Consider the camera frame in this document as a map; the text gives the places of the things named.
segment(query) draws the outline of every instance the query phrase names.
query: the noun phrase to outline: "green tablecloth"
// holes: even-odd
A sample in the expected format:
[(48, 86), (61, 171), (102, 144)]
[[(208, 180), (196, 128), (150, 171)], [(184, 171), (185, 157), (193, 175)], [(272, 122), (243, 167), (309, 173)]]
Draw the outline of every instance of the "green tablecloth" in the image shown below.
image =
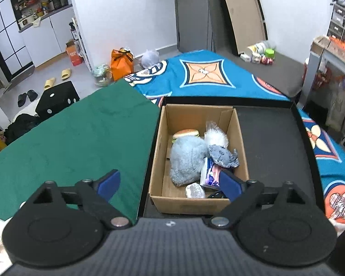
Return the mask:
[(0, 218), (46, 180), (72, 186), (118, 169), (121, 184), (110, 203), (135, 221), (158, 114), (120, 80), (44, 121), (0, 152)]

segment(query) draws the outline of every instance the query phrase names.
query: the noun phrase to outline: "blue patterned blanket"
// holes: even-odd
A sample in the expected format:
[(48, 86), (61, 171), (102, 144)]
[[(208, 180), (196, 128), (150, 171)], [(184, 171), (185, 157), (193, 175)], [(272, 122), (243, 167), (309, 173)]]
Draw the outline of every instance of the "blue patterned blanket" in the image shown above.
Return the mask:
[[(165, 96), (230, 96), (289, 100), (270, 84), (213, 52), (195, 51), (164, 60), (124, 78), (153, 103)], [(324, 189), (326, 216), (345, 224), (345, 152), (299, 110), (312, 144)]]

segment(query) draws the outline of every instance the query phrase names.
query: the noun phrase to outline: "orange bag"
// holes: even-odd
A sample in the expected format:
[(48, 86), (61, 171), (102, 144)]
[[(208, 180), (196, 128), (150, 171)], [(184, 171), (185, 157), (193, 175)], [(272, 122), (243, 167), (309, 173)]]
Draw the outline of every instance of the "orange bag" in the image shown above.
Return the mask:
[(132, 53), (123, 48), (121, 48), (119, 51), (113, 49), (111, 52), (110, 68), (114, 81), (133, 73), (134, 67)]

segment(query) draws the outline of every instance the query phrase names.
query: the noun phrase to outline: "yellow slipper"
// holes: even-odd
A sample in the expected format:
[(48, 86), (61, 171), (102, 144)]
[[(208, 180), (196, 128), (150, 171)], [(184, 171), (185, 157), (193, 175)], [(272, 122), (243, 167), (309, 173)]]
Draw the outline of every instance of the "yellow slipper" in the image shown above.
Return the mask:
[(70, 70), (70, 68), (63, 70), (61, 73), (61, 79), (63, 81), (66, 80), (67, 78), (70, 77), (71, 73), (72, 73), (72, 71)]
[(43, 87), (43, 90), (46, 90), (46, 89), (49, 89), (51, 88), (54, 83), (55, 83), (55, 78), (51, 78), (51, 79), (48, 79), (46, 82), (45, 82), (45, 86)]

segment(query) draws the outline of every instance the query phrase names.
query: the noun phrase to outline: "tiled floor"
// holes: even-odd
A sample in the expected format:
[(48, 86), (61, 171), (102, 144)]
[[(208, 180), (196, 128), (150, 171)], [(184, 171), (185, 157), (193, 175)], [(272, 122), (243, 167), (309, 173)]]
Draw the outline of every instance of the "tiled floor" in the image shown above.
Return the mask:
[[(177, 50), (172, 51), (164, 55), (160, 55), (160, 59), (164, 60), (179, 54), (180, 52)], [(27, 77), (25, 80), (21, 81), (19, 84), (15, 85), (13, 88), (4, 93), (4, 95), (0, 98), (0, 107), (6, 116), (8, 116), (10, 121), (13, 121), (15, 115), (30, 104), (30, 101), (27, 98), (24, 106), (19, 108), (17, 102), (20, 94), (33, 89), (38, 93), (37, 99), (39, 99), (43, 93), (45, 81), (55, 77), (55, 85), (60, 84), (62, 82), (61, 72), (66, 68), (72, 69), (72, 75), (67, 81), (73, 82), (73, 85), (80, 98), (85, 98), (100, 88), (94, 84), (93, 76), (88, 71), (84, 63), (73, 66), (69, 58), (65, 56), (45, 68), (35, 69), (31, 76)], [(141, 68), (139, 68), (139, 66), (135, 66), (135, 69), (140, 70)]]

